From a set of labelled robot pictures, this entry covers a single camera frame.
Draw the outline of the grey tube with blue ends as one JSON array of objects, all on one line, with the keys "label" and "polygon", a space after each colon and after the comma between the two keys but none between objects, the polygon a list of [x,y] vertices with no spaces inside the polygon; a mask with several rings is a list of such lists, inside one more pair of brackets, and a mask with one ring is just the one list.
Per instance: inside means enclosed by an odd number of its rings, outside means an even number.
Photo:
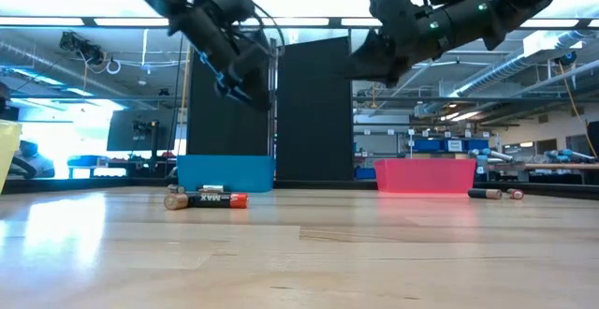
[{"label": "grey tube with blue ends", "polygon": [[594,162],[596,160],[594,156],[575,152],[570,149],[547,151],[545,152],[545,156],[554,162]]},{"label": "grey tube with blue ends", "polygon": [[485,149],[473,149],[468,152],[470,156],[473,156],[480,160],[490,160],[491,158],[499,159],[504,162],[513,162],[514,157],[508,154],[502,154],[491,150],[490,148]]}]

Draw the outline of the wooden workbench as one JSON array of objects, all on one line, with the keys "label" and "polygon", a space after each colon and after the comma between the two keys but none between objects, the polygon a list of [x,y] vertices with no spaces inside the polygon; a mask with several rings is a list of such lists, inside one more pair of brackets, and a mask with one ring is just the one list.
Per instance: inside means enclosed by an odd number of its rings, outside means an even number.
[{"label": "wooden workbench", "polygon": [[518,183],[599,184],[599,163],[491,163],[485,171],[491,181]]}]

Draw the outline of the red plastic bin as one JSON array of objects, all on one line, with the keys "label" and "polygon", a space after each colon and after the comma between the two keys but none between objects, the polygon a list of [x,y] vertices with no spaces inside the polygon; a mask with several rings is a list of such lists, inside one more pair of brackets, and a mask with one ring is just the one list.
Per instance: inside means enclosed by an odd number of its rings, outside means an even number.
[{"label": "red plastic bin", "polygon": [[382,159],[374,163],[374,169],[380,192],[465,194],[474,186],[473,159]]}]

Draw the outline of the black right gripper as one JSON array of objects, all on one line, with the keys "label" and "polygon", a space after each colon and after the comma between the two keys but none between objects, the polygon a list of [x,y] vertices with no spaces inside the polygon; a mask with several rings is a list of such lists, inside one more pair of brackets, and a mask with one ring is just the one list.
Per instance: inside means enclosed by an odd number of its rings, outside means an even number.
[{"label": "black right gripper", "polygon": [[368,31],[362,45],[347,58],[343,75],[350,80],[378,81],[395,87],[412,68],[412,62],[424,60],[417,46],[420,7],[411,0],[370,0],[369,11],[381,27]]}]

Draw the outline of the silver ventilation duct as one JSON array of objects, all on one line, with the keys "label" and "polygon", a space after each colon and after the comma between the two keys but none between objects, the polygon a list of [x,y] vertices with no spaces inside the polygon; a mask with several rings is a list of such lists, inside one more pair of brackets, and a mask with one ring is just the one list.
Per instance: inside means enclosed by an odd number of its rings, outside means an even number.
[{"label": "silver ventilation duct", "polygon": [[536,31],[522,40],[522,47],[458,82],[440,82],[441,97],[468,97],[521,71],[582,47],[593,31]]}]

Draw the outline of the blue plastic bin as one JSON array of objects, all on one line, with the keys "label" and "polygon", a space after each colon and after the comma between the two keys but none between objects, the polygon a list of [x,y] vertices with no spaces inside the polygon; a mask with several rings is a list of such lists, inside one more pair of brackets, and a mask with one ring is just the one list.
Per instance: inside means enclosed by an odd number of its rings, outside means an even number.
[{"label": "blue plastic bin", "polygon": [[221,185],[233,192],[272,190],[274,159],[267,155],[188,154],[177,158],[179,185],[195,190]]}]

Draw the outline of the black ceiling-hung device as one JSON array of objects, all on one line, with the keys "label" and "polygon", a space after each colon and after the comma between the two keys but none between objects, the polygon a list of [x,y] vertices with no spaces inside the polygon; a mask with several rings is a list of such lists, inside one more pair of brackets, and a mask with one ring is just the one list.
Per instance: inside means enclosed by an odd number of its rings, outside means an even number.
[{"label": "black ceiling-hung device", "polygon": [[99,66],[105,61],[104,52],[98,45],[79,37],[74,32],[63,32],[59,47],[66,52],[75,52],[90,65]]}]

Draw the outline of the black wall screen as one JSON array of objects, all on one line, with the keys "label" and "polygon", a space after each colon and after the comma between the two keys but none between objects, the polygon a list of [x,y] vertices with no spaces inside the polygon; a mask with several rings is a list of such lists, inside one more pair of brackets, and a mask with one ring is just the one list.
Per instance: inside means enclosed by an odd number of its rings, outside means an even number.
[{"label": "black wall screen", "polygon": [[173,110],[117,110],[110,119],[108,151],[172,150]]}]

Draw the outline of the person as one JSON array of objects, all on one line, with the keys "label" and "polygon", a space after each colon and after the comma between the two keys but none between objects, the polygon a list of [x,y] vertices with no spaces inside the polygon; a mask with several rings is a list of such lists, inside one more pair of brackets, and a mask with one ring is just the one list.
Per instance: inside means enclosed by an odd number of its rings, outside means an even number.
[{"label": "person", "polygon": [[53,161],[39,153],[36,143],[21,140],[19,149],[11,160],[8,178],[30,180],[54,176]]}]

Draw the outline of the black partition panel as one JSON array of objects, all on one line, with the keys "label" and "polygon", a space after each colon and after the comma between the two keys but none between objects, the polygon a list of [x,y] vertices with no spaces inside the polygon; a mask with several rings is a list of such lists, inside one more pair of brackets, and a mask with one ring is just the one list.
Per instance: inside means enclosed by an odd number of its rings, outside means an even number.
[{"label": "black partition panel", "polygon": [[289,45],[278,65],[276,178],[354,179],[349,38]]},{"label": "black partition panel", "polygon": [[214,74],[195,54],[187,112],[190,155],[266,155],[268,114],[230,97],[220,97]]}]

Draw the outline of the blue background table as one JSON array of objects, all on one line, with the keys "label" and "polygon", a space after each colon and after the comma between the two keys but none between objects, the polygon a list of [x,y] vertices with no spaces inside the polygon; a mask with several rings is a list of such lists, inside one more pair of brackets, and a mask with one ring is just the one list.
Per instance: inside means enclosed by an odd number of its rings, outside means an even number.
[{"label": "blue background table", "polygon": [[66,163],[69,167],[97,167],[101,165],[102,156],[85,154],[70,156]]}]

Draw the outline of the yellow plastic bin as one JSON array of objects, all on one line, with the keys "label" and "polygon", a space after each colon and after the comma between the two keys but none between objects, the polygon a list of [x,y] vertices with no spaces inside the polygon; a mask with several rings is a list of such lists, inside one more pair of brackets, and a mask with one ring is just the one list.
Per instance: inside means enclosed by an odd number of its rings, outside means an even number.
[{"label": "yellow plastic bin", "polygon": [[0,120],[0,195],[4,189],[13,155],[19,149],[21,134],[21,124]]}]

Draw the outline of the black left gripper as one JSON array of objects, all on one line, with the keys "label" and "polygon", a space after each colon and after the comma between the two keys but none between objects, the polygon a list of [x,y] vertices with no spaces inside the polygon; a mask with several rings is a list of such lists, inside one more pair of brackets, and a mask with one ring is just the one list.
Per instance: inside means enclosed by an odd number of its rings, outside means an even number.
[{"label": "black left gripper", "polygon": [[254,18],[253,2],[176,2],[168,7],[169,31],[183,33],[200,61],[215,76],[220,97],[229,97],[258,111],[270,110],[262,48],[262,32],[243,32],[236,25]]}]

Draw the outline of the black aluminium table frame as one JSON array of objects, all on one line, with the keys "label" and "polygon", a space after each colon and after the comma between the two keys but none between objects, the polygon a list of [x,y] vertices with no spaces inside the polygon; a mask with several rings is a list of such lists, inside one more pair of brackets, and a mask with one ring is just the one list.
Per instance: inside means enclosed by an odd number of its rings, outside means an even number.
[{"label": "black aluminium table frame", "polygon": [[[103,189],[115,187],[166,187],[175,183],[173,179],[155,178],[92,178],[92,179],[40,179],[9,180],[3,188],[4,194],[58,192],[70,190]],[[376,182],[311,182],[275,181],[275,189],[340,189],[375,190]],[[517,188],[527,195],[538,195],[563,199],[585,199],[599,201],[599,185],[585,184],[537,184],[514,182],[475,183],[474,188],[501,189]]]}]

